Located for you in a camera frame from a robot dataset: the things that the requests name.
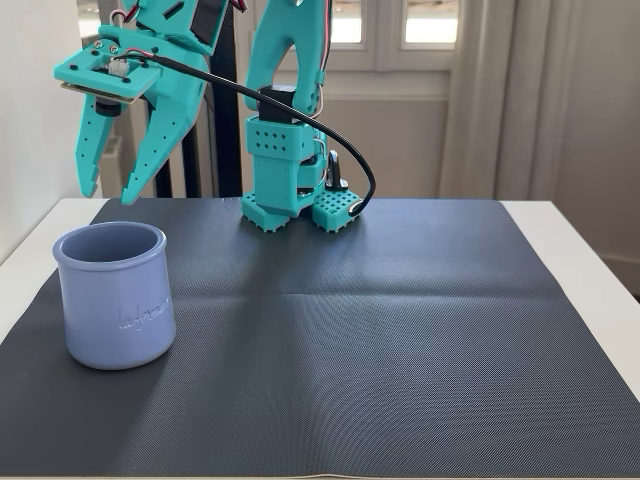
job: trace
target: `white table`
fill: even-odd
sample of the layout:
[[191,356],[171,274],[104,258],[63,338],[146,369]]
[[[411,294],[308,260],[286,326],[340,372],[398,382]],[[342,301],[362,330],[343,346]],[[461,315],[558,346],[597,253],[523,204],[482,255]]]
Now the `white table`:
[[[55,271],[51,247],[91,223],[106,200],[65,199],[0,266],[0,343]],[[640,400],[640,304],[550,202],[503,202]]]

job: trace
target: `teal plastic part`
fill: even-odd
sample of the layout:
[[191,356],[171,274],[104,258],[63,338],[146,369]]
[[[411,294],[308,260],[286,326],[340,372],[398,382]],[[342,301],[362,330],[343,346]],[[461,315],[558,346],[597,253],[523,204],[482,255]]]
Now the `teal plastic part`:
[[300,164],[298,188],[315,188],[322,180],[323,172],[327,168],[326,135],[319,131],[316,131],[315,134],[322,143],[314,141],[315,155],[313,159]]
[[256,204],[256,196],[249,192],[242,197],[242,214],[265,232],[275,232],[284,227],[290,220],[286,215],[274,215],[265,212]]
[[[129,11],[136,0],[124,0],[124,6]],[[199,0],[142,0],[136,21],[155,32],[157,38],[169,40],[181,45],[187,50],[211,56],[216,48],[220,27],[227,11],[228,0],[222,0],[219,8],[218,24],[211,31],[210,38],[199,38],[191,30],[194,18],[208,7]]]
[[78,177],[85,195],[95,190],[98,162],[112,125],[112,119],[105,120],[95,112],[95,107],[91,108],[95,97],[134,99],[144,95],[152,105],[146,135],[122,191],[122,203],[131,204],[195,123],[204,82],[159,65],[143,68],[138,60],[128,60],[130,72],[126,80],[96,69],[105,67],[113,56],[129,47],[157,51],[200,70],[207,71],[208,67],[201,54],[157,38],[148,31],[102,26],[99,34],[101,46],[91,45],[67,59],[54,69],[54,76],[88,92],[76,148]]
[[314,191],[297,193],[300,164],[315,153],[313,136],[313,128],[302,123],[287,125],[257,117],[247,120],[256,202],[265,212],[297,217],[324,189],[324,182],[319,180]]
[[[295,45],[298,81],[293,108],[310,114],[318,102],[318,84],[324,82],[321,62],[325,46],[327,0],[269,0],[254,35],[247,87],[259,90],[273,84],[282,58]],[[246,105],[257,110],[255,100]]]
[[337,232],[357,217],[349,215],[349,207],[360,199],[355,193],[325,191],[316,198],[312,215],[316,225],[327,232]]
[[90,197],[96,190],[100,157],[113,124],[112,117],[98,115],[95,111],[95,97],[86,95],[82,124],[76,144],[76,173],[80,191]]

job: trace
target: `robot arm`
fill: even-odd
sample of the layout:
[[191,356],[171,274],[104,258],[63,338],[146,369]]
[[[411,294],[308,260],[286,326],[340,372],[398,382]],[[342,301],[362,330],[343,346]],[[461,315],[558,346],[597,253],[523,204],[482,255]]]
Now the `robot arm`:
[[[270,0],[253,40],[247,87],[273,85],[275,72],[292,46],[298,58],[298,82],[293,107],[312,115],[320,101],[331,42],[331,0]],[[247,107],[258,110],[246,98]]]
[[[249,88],[210,75],[203,58],[215,49],[229,0],[125,4],[128,10],[113,12],[112,22],[118,15],[125,22],[135,17],[137,30],[102,26],[99,41],[54,71],[63,86],[86,95],[76,150],[85,195],[95,190],[113,117],[142,98],[150,105],[151,119],[122,192],[122,202],[133,203],[193,126],[206,81],[244,94],[247,105],[259,113],[247,120],[255,191],[243,200],[245,216],[264,230],[275,230],[313,207],[314,221],[337,231],[362,211],[375,190],[371,169],[343,137],[314,120],[322,106],[331,0],[269,0],[254,39]],[[233,4],[244,9],[243,0]],[[274,72],[292,45],[298,54],[297,88],[278,88],[272,85]],[[327,151],[325,135],[341,143],[364,169],[370,182],[364,200],[340,178],[337,155]]]

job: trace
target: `black mat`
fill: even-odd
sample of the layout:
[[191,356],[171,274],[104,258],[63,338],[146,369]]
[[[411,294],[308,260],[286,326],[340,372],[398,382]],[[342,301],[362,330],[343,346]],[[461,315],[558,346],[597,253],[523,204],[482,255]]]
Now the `black mat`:
[[76,364],[54,274],[0,345],[0,475],[640,476],[640,404],[498,203],[379,200],[338,234],[235,200],[108,220],[166,232],[176,343]]

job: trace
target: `cup rim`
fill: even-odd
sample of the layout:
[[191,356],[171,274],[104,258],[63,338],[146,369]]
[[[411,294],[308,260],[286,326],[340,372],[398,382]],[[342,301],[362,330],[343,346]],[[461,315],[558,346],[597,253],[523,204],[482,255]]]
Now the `cup rim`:
[[[111,228],[111,227],[121,227],[121,226],[131,226],[136,228],[143,228],[152,232],[156,236],[156,243],[151,249],[147,250],[140,255],[135,257],[127,258],[124,260],[116,260],[113,262],[85,262],[82,260],[76,260],[75,258],[71,258],[67,256],[62,247],[64,242],[76,235],[81,233],[90,231],[90,230],[98,230],[103,228]],[[67,232],[62,237],[60,237],[56,243],[53,245],[53,258],[58,262],[59,265],[73,268],[75,270],[86,270],[91,272],[105,272],[105,271],[114,271],[114,270],[123,270],[126,268],[135,267],[136,265],[140,265],[146,263],[153,258],[157,257],[159,254],[164,252],[164,249],[167,245],[167,237],[162,230],[153,225],[147,225],[146,223],[138,223],[138,222],[104,222],[104,223],[96,223],[93,225],[86,225],[84,227],[76,228],[70,232]]]

